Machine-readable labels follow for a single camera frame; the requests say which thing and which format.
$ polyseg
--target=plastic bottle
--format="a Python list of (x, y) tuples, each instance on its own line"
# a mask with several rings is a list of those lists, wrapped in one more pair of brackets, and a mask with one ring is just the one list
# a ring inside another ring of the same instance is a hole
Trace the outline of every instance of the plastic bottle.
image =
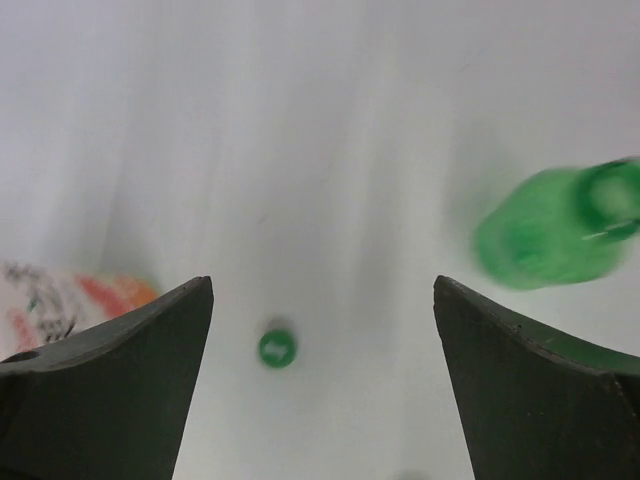
[(639, 227), (640, 164), (627, 158), (534, 175), (478, 226), (473, 249), (497, 282), (535, 289), (607, 275)]

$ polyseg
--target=bottle neck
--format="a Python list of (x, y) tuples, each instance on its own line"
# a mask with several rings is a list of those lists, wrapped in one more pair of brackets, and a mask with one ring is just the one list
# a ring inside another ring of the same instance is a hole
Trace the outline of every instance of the bottle neck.
[(584, 170), (576, 206), (594, 235), (624, 240), (640, 229), (640, 158), (615, 160)]

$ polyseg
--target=green bottle cap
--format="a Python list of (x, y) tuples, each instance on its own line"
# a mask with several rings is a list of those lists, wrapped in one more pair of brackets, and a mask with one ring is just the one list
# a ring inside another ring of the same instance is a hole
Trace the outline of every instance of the green bottle cap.
[(296, 340), (289, 330), (275, 329), (265, 333), (258, 344), (258, 355), (269, 368), (284, 368), (296, 358)]
[(625, 158), (589, 168), (578, 182), (578, 211), (594, 233), (623, 240), (640, 228), (638, 160)]

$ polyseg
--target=white table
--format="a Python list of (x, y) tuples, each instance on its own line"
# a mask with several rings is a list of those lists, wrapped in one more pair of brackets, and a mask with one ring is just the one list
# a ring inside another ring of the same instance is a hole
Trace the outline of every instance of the white table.
[[(0, 11), (2, 256), (214, 279), (176, 479), (470, 480), (440, 273), (640, 353), (635, 259), (513, 294), (466, 257), (470, 225), (520, 179), (640, 151), (638, 2)], [(281, 372), (255, 358), (273, 315), (300, 341)]]

